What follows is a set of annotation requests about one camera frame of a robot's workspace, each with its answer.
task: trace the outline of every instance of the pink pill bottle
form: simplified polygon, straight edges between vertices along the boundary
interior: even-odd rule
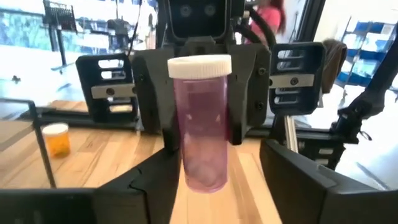
[[[227,76],[230,55],[167,61],[173,78],[185,181],[196,192],[222,189],[228,179]]]

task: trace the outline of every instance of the white bottle cap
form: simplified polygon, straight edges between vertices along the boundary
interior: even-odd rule
[[[167,66],[170,78],[200,80],[231,74],[231,61],[228,54],[195,55],[168,59]]]
[[[68,124],[65,123],[53,123],[43,128],[43,134],[46,136],[57,136],[67,132],[69,129]]]

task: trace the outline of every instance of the black cable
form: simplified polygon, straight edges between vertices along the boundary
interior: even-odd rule
[[[119,3],[118,3],[118,1],[119,0],[115,0],[115,3],[116,3],[116,18],[117,19],[119,19]]]
[[[263,18],[254,10],[252,7],[249,8],[250,17],[261,29],[264,33],[264,36],[267,40],[268,47],[271,49],[276,44],[276,38],[269,27],[269,25],[263,20]]]
[[[134,28],[134,32],[132,33],[132,37],[130,40],[130,49],[129,52],[127,53],[127,57],[130,56],[131,51],[132,51],[132,45],[134,43],[134,40],[136,39],[136,35],[137,35],[137,28],[138,28],[138,21],[139,21],[139,16],[141,14],[141,6],[142,6],[142,0],[139,0],[139,9],[138,9],[138,18],[137,18],[137,22],[136,22],[136,26]]]
[[[296,12],[295,13],[295,17],[294,17],[294,28],[293,28],[293,31],[292,31],[292,33],[291,33],[291,35],[290,35],[290,37],[289,37],[289,43],[291,43],[292,42],[292,40],[293,40],[293,37],[294,37],[294,39],[296,39],[296,27],[297,27],[297,19],[298,19],[298,17],[299,17],[299,12]]]
[[[235,26],[235,32],[240,33],[244,38],[252,43],[261,43],[260,37],[258,37],[253,31],[251,31],[248,27],[242,24],[238,24]]]

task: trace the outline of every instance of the pink shirt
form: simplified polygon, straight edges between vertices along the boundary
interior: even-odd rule
[[[257,10],[258,14],[264,19],[264,21],[269,25],[269,27],[277,32],[280,25],[280,11],[275,7],[264,7]],[[264,36],[260,27],[255,23],[251,23],[251,30],[258,36]]]

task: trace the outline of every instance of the wood grain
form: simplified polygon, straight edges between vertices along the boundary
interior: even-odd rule
[[[66,110],[86,110],[84,102],[55,101]],[[71,154],[51,159],[58,187],[99,187],[160,150],[160,136],[139,132],[70,128]],[[213,194],[192,192],[183,167],[171,223],[281,223],[261,169],[259,140],[246,139],[228,151],[229,181]],[[0,152],[0,187],[49,187],[34,133]]]
[[[25,121],[0,120],[0,151],[13,145],[32,131],[32,123]]]

